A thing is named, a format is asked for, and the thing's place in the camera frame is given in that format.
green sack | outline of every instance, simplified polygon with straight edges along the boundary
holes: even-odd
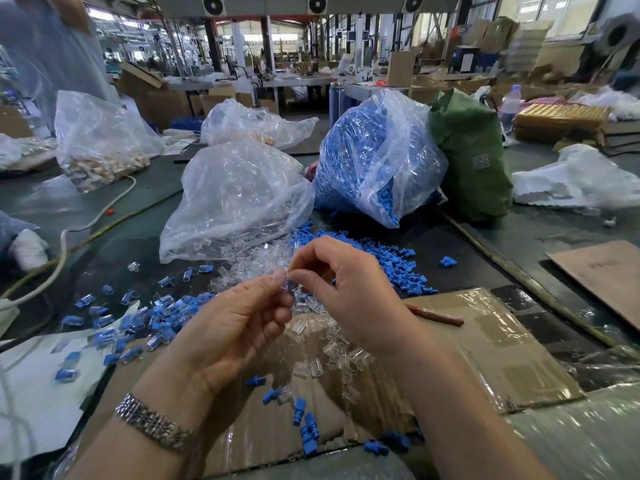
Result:
[[[470,221],[506,215],[513,185],[502,157],[497,113],[452,89],[439,94],[429,127],[449,159],[441,188],[453,206]]]

water bottle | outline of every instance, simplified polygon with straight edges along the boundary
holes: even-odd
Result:
[[[511,92],[502,99],[502,107],[500,108],[500,122],[505,133],[510,133],[513,129],[513,119],[520,110],[522,101],[520,99],[520,85],[514,84]]]

metal watch band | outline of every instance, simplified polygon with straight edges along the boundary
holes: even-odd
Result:
[[[166,416],[153,411],[132,394],[127,394],[115,414],[151,441],[174,453],[184,452],[194,433],[182,429]]]

window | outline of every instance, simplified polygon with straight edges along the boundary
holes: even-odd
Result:
[[[502,0],[498,15],[517,22],[552,20],[547,38],[573,38],[587,28],[598,0]]]

